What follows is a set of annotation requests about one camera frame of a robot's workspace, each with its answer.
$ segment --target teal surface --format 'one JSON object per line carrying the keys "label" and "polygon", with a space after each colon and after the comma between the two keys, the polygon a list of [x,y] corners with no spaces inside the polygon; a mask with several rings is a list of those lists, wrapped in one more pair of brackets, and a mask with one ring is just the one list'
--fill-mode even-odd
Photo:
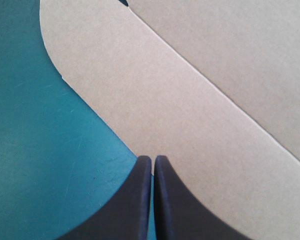
{"label": "teal surface", "polygon": [[0,0],[0,240],[62,235],[106,203],[136,160],[54,68],[39,9]]}

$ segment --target crease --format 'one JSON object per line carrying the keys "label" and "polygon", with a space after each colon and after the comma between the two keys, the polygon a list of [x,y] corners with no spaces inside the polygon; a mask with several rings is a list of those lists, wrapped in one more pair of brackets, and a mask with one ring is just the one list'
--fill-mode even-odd
{"label": "crease", "polygon": [[139,16],[137,13],[133,11],[131,6],[129,5],[127,7],[130,12],[137,18],[139,21],[141,21],[151,32],[153,32],[165,45],[168,46],[173,52],[179,56],[184,62],[186,62],[195,72],[197,72],[201,77],[203,77],[211,86],[213,86],[221,95],[223,95],[234,107],[239,109],[248,119],[250,119],[254,124],[256,124],[261,131],[267,134],[268,137],[270,137],[281,149],[286,151],[292,159],[300,166],[300,159],[288,149],[283,143],[281,143],[274,135],[272,135],[268,130],[266,130],[261,123],[258,122],[254,117],[252,117],[250,114],[248,114],[247,111],[245,111],[243,108],[239,106],[239,104],[236,103],[234,99],[229,97],[219,86],[217,86],[215,83],[212,82],[203,72],[199,71],[190,61],[188,61],[183,55],[181,55],[172,45],[170,45],[163,37],[161,37],[141,16]]}

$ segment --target scratch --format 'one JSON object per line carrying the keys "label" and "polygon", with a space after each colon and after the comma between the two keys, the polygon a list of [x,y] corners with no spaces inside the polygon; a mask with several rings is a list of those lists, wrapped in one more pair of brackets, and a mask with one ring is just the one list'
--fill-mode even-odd
{"label": "scratch", "polygon": [[82,137],[80,138],[80,142],[79,142],[79,144],[78,144],[77,150],[79,150],[79,148],[80,148],[80,146],[81,146],[81,142],[82,142]]}
{"label": "scratch", "polygon": [[63,94],[58,95],[57,97],[62,97],[62,96],[68,95],[69,93],[70,92],[63,93]]}
{"label": "scratch", "polygon": [[25,84],[24,82],[20,82],[18,85],[16,85],[14,88],[18,88],[20,86],[22,86],[23,84]]}
{"label": "scratch", "polygon": [[50,88],[53,84],[43,86],[42,89]]}

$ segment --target black rubber tip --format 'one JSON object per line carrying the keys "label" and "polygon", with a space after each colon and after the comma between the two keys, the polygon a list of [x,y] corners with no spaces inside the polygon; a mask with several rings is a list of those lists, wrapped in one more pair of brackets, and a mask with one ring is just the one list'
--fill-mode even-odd
{"label": "black rubber tip", "polygon": [[116,194],[60,240],[146,240],[151,195],[151,159],[138,157]]}
{"label": "black rubber tip", "polygon": [[248,240],[204,207],[166,156],[154,167],[154,216],[158,240]]}

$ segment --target cardboard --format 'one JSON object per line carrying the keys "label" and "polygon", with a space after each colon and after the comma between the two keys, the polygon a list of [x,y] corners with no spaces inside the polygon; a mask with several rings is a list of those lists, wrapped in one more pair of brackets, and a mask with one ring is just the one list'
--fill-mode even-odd
{"label": "cardboard", "polygon": [[40,24],[63,79],[136,155],[169,156],[194,196],[248,237],[300,240],[300,161],[129,8],[42,0]]}
{"label": "cardboard", "polygon": [[129,6],[300,160],[300,1],[130,0]]}

